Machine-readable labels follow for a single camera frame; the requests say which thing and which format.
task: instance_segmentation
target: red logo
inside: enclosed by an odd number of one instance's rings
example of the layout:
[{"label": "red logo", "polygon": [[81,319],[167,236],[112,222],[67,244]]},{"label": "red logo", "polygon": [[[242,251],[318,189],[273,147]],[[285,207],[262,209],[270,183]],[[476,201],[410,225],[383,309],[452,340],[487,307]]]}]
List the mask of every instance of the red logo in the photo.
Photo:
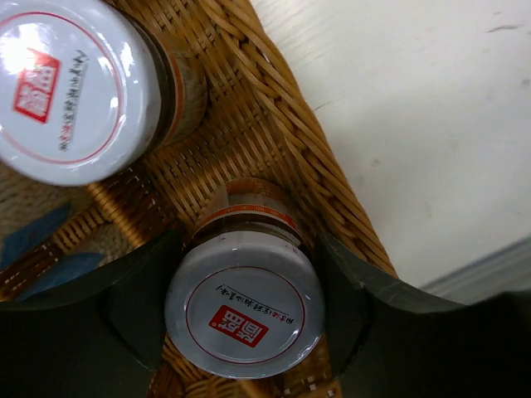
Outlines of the red logo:
[{"label": "red logo", "polygon": [[26,68],[18,75],[13,108],[21,114],[46,123],[61,63],[42,52],[31,48],[28,50],[35,56],[35,62],[32,68]]},{"label": "red logo", "polygon": [[210,321],[210,326],[253,348],[269,330],[268,327],[226,305],[219,308]]}]

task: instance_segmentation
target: wicker basket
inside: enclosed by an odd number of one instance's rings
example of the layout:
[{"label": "wicker basket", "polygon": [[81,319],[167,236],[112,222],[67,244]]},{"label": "wicker basket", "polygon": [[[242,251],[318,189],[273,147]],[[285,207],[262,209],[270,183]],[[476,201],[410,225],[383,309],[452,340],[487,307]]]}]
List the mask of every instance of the wicker basket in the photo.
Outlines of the wicker basket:
[{"label": "wicker basket", "polygon": [[[177,222],[190,231],[216,187],[236,177],[259,177],[282,186],[295,199],[307,231],[331,231],[359,257],[395,275],[318,120],[249,0],[110,3],[154,30],[186,41],[207,74],[206,117],[184,142],[90,185],[95,204],[0,274],[2,299],[15,297],[109,223],[132,247]],[[324,339],[298,366],[280,378],[262,381],[209,375],[183,358],[169,339],[163,357],[165,363],[152,382],[153,397],[340,396]]]}]

